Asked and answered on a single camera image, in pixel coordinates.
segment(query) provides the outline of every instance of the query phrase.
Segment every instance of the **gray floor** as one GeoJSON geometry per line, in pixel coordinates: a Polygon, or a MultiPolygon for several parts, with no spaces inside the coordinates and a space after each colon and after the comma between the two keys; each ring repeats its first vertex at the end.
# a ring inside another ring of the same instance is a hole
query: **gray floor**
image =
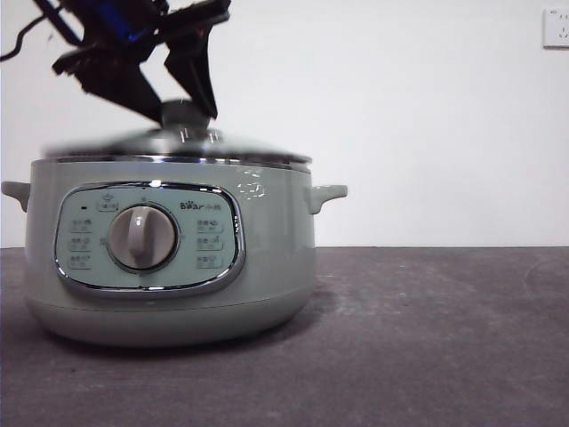
{"type": "Polygon", "coordinates": [[[2,251],[5,426],[566,426],[569,248],[318,249],[291,322],[114,350],[45,333],[2,251]]]}

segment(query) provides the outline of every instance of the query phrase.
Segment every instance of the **rotary knob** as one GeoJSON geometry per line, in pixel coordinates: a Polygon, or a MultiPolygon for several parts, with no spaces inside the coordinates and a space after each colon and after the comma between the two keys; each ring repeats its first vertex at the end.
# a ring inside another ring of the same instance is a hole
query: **rotary knob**
{"type": "Polygon", "coordinates": [[[170,217],[153,206],[133,206],[110,225],[108,249],[121,264],[133,270],[152,269],[164,262],[176,244],[170,217]]]}

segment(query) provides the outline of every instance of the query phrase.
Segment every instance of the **pot handle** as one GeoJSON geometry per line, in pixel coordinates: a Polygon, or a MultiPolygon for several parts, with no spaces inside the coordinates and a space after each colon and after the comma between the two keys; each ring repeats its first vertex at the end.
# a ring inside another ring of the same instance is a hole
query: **pot handle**
{"type": "Polygon", "coordinates": [[[3,181],[2,192],[20,202],[21,210],[28,211],[29,190],[31,185],[26,182],[3,181]]]}
{"type": "Polygon", "coordinates": [[[309,211],[318,214],[322,205],[333,198],[346,197],[348,187],[345,185],[321,185],[309,189],[309,211]]]}

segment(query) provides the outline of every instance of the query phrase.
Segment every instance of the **electrical socket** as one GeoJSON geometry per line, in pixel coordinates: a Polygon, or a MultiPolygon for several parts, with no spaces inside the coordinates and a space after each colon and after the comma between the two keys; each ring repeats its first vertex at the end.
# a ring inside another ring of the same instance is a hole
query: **electrical socket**
{"type": "Polygon", "coordinates": [[[543,47],[569,48],[569,9],[543,11],[543,47]]]}

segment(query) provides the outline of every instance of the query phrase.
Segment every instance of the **chrome trim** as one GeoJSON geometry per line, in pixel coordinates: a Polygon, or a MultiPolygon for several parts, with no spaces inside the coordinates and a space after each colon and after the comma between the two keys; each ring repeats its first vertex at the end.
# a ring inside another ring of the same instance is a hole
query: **chrome trim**
{"type": "MultiPolygon", "coordinates": [[[[150,187],[150,181],[114,181],[114,182],[99,182],[82,185],[75,189],[72,189],[61,201],[60,204],[60,214],[58,217],[57,228],[55,230],[55,239],[53,243],[53,261],[56,266],[58,275],[63,280],[63,283],[68,286],[69,289],[74,291],[81,291],[84,294],[90,296],[103,297],[103,298],[128,298],[135,300],[155,300],[162,298],[173,298],[182,296],[193,296],[197,294],[205,294],[215,291],[220,291],[224,287],[228,286],[241,272],[245,262],[245,240],[244,240],[244,229],[243,221],[241,217],[241,211],[239,209],[239,204],[237,200],[225,189],[218,186],[212,186],[208,184],[186,184],[180,182],[162,182],[159,187],[160,189],[185,189],[193,191],[203,191],[212,192],[226,199],[233,216],[233,227],[235,236],[236,253],[233,257],[230,265],[219,275],[209,280],[195,283],[192,285],[182,285],[182,286],[152,286],[152,287],[139,287],[139,288],[124,288],[124,287],[110,287],[110,286],[96,286],[90,285],[88,283],[80,282],[71,278],[66,271],[61,267],[60,261],[57,258],[57,241],[60,229],[61,220],[61,210],[63,209],[63,204],[65,200],[71,195],[79,192],[86,191],[90,189],[112,189],[112,188],[128,188],[128,187],[150,187]]],[[[155,270],[151,271],[137,271],[137,274],[150,274],[155,270]]]]}
{"type": "Polygon", "coordinates": [[[239,158],[216,158],[216,157],[185,157],[185,156],[71,156],[57,158],[41,158],[33,162],[43,163],[85,163],[85,162],[149,162],[149,163],[194,163],[200,165],[234,165],[234,166],[256,166],[269,167],[272,169],[284,169],[302,173],[311,173],[306,164],[312,160],[304,157],[306,162],[279,163],[269,161],[243,160],[239,158]]]}

